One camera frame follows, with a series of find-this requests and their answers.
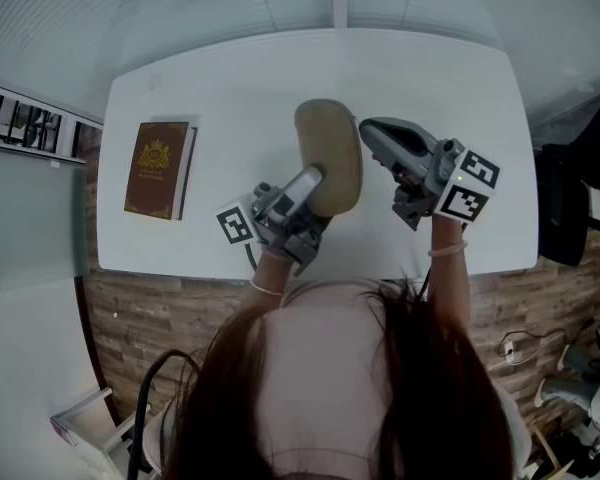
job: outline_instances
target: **white wall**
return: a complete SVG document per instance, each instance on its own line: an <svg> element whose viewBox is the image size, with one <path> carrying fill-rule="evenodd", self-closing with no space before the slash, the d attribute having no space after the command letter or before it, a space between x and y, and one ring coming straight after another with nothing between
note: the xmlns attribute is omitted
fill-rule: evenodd
<svg viewBox="0 0 600 480"><path fill-rule="evenodd" d="M97 388L73 279L0 294L0 480L89 478L49 417Z"/></svg>

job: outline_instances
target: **wall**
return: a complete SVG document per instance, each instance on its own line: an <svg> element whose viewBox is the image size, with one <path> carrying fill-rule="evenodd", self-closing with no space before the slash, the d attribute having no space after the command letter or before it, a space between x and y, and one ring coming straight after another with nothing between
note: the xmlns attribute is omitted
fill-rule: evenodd
<svg viewBox="0 0 600 480"><path fill-rule="evenodd" d="M532 128L533 147L542 149L544 144L570 144L584 131L599 108L600 96Z"/></svg>
<svg viewBox="0 0 600 480"><path fill-rule="evenodd" d="M331 0L0 0L0 86L102 121L117 75L219 41L330 27L330 7ZM600 0L349 0L349 22L503 49L531 126L600 93Z"/></svg>
<svg viewBox="0 0 600 480"><path fill-rule="evenodd" d="M97 387L73 279L0 294L0 480L89 478L49 417Z"/></svg>

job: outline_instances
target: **bracelet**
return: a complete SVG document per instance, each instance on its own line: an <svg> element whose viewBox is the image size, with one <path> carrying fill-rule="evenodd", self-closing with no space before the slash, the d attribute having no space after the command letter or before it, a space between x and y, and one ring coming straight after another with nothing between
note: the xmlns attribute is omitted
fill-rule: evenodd
<svg viewBox="0 0 600 480"><path fill-rule="evenodd" d="M284 295L284 292L272 292L269 290L265 290L264 288L258 286L256 283L254 283L253 279L249 279L249 282L251 283L251 286L253 286L256 290L258 290L259 292L262 292L262 293L266 293L267 295L275 295L276 297L282 297Z"/></svg>
<svg viewBox="0 0 600 480"><path fill-rule="evenodd" d="M469 245L466 240L463 240L459 244L450 245L449 247L443 247L442 249L432 249L429 251L429 256L432 258L440 258L441 256L451 256L457 252L463 251L465 247Z"/></svg>

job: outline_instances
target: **cable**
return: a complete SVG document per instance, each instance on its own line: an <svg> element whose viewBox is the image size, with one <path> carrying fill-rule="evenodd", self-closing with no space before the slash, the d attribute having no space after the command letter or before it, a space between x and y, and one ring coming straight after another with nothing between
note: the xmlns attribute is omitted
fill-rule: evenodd
<svg viewBox="0 0 600 480"><path fill-rule="evenodd" d="M511 331L504 335L504 337L500 341L500 344L498 345L498 348L496 349L496 353L498 354L498 356L505 358L505 362L507 362L510 366L520 366L521 364L524 364L527 361L529 361L530 359L533 359L535 356L537 356L544 347L546 347L549 343L551 343L553 341L553 337L551 339L547 340L546 343L544 343L540 347L538 347L530 356L525 357L522 361L518 361L517 363L509 363L508 361L506 361L506 357L509 354L503 354L502 352L504 352L504 350L502 350L502 347L504 345L504 342L507 340L507 338L509 336L511 336L512 334L526 334L527 336L531 336L532 338L543 339L543 338L548 338L549 336L552 336L552 335L557 335L557 333L561 332L561 333L563 333L563 339L565 341L565 344L573 345L580 337L580 334L582 333L582 331L584 331L588 327L591 327L591 325L593 325L595 323L595 321L596 321L595 318L589 318L588 320L585 320L583 322L583 324L580 326L580 329L578 329L578 332L576 333L576 335L573 339L571 339L571 335L566 331L566 329L564 329L562 327L552 329L551 331L549 331L546 334L533 334L533 333L530 333L525 330ZM491 370L492 368L495 368L496 366L500 366L502 364L504 364L504 363L498 363L496 365L493 365L491 368L489 368L489 370Z"/></svg>
<svg viewBox="0 0 600 480"><path fill-rule="evenodd" d="M129 454L127 480L136 480L138 478L138 471L140 470L140 459L142 458L142 434L144 432L144 418L147 401L149 400L149 388L151 387L151 381L153 380L155 374L158 373L160 368L164 366L164 363L166 363L170 357L175 356L182 357L185 361L187 361L187 363L189 363L196 374L200 373L200 367L188 354L175 349L167 350L149 367L138 393L138 406L136 407L136 418L133 427L133 443L131 444L131 453Z"/></svg>
<svg viewBox="0 0 600 480"><path fill-rule="evenodd" d="M598 358L591 359L591 361L589 361L589 368L591 368L592 370L595 370L597 372L600 372L600 359L598 359Z"/></svg>
<svg viewBox="0 0 600 480"><path fill-rule="evenodd" d="M251 263L251 268L255 272L256 268L258 268L258 264L256 263L256 259L253 257L253 251L251 250L251 244L244 244L244 248L247 251L247 258L249 258L249 263Z"/></svg>
<svg viewBox="0 0 600 480"><path fill-rule="evenodd" d="M490 372L491 370L498 368L498 366L502 366L503 364L508 364L509 361L507 361L506 359L504 361L500 361L499 363L496 364L492 364L491 366L489 366L489 368L487 368L487 371Z"/></svg>
<svg viewBox="0 0 600 480"><path fill-rule="evenodd" d="M429 286L429 275L431 275L431 268L427 270L427 277L424 278L424 283L422 283L422 288L420 288L420 293L418 294L419 299L422 299L424 292L427 291L427 286Z"/></svg>
<svg viewBox="0 0 600 480"><path fill-rule="evenodd" d="M564 336L565 336L565 337L568 337L568 336L569 336L569 333L568 333L568 332L567 332L565 329L563 329L562 327L558 327L558 328L556 328L556 329L553 329L553 330L549 331L549 332L548 332L548 333L546 333L546 334L533 334L533 333L530 333L530 332L528 332L528 331L525 331L525 330L519 330L519 331L510 331L510 332L508 332L507 334L505 334L505 335L504 335L504 337L502 338L502 340L500 340L500 344L498 345L498 348L496 349L496 353L498 354L498 356L499 356L499 357L507 357L507 355L508 355L508 354L503 354L503 353L501 353L501 351L500 351L500 350L503 348L503 345L504 345L504 342L506 341L506 339L507 339L509 336L511 336L512 334L526 334L527 336L530 336L530 337L532 337L532 338L536 338L536 339L539 339L539 340L541 340L541 339L543 339L543 338L548 338L549 336L551 336L551 335L553 335L553 334L556 334L556 333L558 333L558 332L562 332L562 333L564 333ZM547 345L547 343L545 343L544 345L541 345L541 346L538 348L538 350L536 350L536 351L533 353L533 355L536 355L536 354L537 354L537 353L538 353L538 352L539 352L539 351L540 351L542 348L544 348L544 347Z"/></svg>

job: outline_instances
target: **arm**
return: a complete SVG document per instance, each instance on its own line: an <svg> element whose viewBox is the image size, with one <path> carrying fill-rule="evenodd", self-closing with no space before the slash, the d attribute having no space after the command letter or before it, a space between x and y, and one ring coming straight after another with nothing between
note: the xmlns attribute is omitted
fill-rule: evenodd
<svg viewBox="0 0 600 480"><path fill-rule="evenodd" d="M253 275L253 282L264 290L280 293L284 292L289 280L289 274L293 261L284 257L281 253L276 253L264 248L262 256L258 263L258 268ZM251 284L245 289L242 297L241 309L250 309L260 307L266 309L277 309L280 307L282 295L270 295L256 290Z"/></svg>
<svg viewBox="0 0 600 480"><path fill-rule="evenodd" d="M462 242L462 226L458 221L441 215L432 219L431 250ZM455 321L462 329L469 328L471 305L464 250L432 258L428 299L439 317Z"/></svg>

